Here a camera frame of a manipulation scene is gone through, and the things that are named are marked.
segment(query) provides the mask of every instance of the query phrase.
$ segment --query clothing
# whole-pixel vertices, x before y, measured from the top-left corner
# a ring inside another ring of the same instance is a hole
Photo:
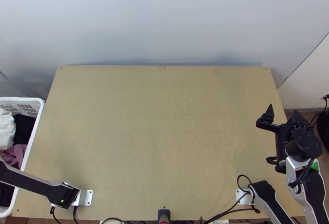
[[[12,148],[0,151],[2,159],[10,166],[18,163],[20,169],[23,162],[23,157],[26,151],[26,144],[15,144]]]
[[[34,127],[35,118],[16,114],[14,119],[16,123],[14,144],[28,144]]]
[[[0,156],[9,165],[20,169],[27,144],[34,127],[35,118],[16,114],[14,116],[16,132],[14,136],[14,146],[4,151],[0,151]],[[14,187],[0,182],[0,206],[8,207],[12,201]]]
[[[13,147],[15,130],[15,122],[12,113],[0,108],[0,150]]]

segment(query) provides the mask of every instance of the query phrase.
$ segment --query white laundry basket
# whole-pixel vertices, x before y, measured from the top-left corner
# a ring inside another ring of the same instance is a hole
[[[44,108],[44,101],[40,98],[23,98],[23,97],[0,97],[0,107],[10,111],[12,115],[22,114],[36,118],[35,124],[31,133],[30,140],[26,147],[26,152],[23,158],[21,170],[25,170],[28,155],[31,151],[35,132],[37,130],[42,110]],[[12,201],[9,207],[0,207],[0,218],[10,215],[13,211],[14,204],[17,197],[18,188],[15,187]]]

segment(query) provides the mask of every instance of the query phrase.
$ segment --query white cloth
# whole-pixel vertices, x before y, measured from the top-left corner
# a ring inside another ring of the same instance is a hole
[[[0,150],[13,147],[15,131],[16,126],[12,113],[0,108]]]

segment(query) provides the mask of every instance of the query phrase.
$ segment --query black cloth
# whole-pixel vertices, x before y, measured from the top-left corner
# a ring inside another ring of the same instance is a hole
[[[28,144],[28,140],[31,137],[31,133],[34,127],[35,118],[16,114],[14,116],[16,123],[16,132],[14,136],[14,145],[15,144]]]
[[[18,163],[13,165],[14,168],[18,168]],[[0,182],[0,206],[1,207],[9,207],[15,187],[11,185],[7,185],[5,183]]]

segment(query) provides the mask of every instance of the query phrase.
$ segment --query pink cloth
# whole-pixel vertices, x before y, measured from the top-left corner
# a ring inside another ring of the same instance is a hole
[[[15,144],[8,150],[0,150],[0,156],[10,166],[18,162],[18,167],[21,168],[23,157],[26,151],[26,144]]]

